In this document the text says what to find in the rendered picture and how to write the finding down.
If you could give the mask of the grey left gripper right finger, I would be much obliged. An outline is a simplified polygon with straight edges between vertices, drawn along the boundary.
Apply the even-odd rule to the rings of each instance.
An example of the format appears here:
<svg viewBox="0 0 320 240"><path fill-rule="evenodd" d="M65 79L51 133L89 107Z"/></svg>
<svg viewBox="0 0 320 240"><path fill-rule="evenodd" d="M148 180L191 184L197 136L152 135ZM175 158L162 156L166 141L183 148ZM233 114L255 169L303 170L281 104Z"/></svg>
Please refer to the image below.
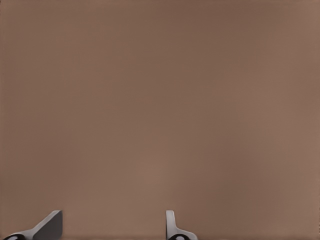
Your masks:
<svg viewBox="0 0 320 240"><path fill-rule="evenodd" d="M198 237L190 232L180 229L176 225L175 213L173 210L165 212L165 239L166 240L198 240Z"/></svg>

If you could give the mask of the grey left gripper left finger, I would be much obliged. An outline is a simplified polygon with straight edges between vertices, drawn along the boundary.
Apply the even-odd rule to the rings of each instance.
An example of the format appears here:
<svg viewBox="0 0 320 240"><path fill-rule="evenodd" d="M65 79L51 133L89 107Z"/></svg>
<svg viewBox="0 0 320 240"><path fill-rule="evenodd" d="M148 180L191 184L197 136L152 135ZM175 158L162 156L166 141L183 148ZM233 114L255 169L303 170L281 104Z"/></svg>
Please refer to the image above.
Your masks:
<svg viewBox="0 0 320 240"><path fill-rule="evenodd" d="M60 240L63 234L63 211L54 210L35 227L15 232L3 240Z"/></svg>

